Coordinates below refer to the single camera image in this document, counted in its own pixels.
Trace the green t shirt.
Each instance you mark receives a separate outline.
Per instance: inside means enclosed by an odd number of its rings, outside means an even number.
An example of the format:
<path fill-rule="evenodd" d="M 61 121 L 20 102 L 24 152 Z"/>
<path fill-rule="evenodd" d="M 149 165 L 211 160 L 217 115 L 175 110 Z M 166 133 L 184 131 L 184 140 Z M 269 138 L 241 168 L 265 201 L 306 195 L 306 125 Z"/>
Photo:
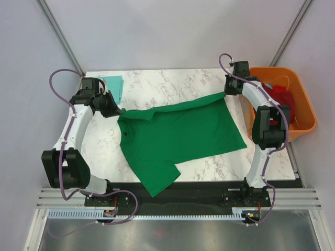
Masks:
<path fill-rule="evenodd" d="M 177 164 L 247 147 L 224 93 L 147 110 L 124 110 L 117 123 L 122 153 L 152 197 L 180 176 Z"/>

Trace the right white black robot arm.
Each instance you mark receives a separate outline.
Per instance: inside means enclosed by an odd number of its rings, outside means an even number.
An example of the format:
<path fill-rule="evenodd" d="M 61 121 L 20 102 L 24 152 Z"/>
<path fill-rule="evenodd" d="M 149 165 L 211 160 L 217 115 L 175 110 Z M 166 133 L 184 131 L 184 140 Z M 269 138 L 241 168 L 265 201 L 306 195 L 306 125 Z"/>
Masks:
<path fill-rule="evenodd" d="M 255 110 L 252 126 L 252 141 L 255 152 L 251 168 L 243 180 L 240 200 L 251 206 L 266 197 L 267 167 L 275 152 L 288 143 L 290 108 L 280 105 L 265 91 L 257 77 L 251 76 L 247 61 L 230 62 L 232 72 L 226 72 L 224 93 L 241 95 Z"/>

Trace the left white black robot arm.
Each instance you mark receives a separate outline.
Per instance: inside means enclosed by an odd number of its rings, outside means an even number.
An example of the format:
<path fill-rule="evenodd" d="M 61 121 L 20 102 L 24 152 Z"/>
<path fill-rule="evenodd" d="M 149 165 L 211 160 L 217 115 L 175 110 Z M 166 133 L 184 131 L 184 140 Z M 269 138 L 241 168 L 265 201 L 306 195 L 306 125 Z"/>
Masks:
<path fill-rule="evenodd" d="M 82 88 L 68 103 L 69 116 L 60 138 L 51 150 L 43 151 L 41 156 L 49 184 L 52 188 L 73 188 L 96 193 L 102 205 L 111 205 L 115 193 L 107 188 L 106 179 L 91 174 L 81 155 L 81 148 L 95 112 L 110 118 L 121 115 L 122 111 L 107 87 L 107 80 L 93 77 L 82 79 Z"/>

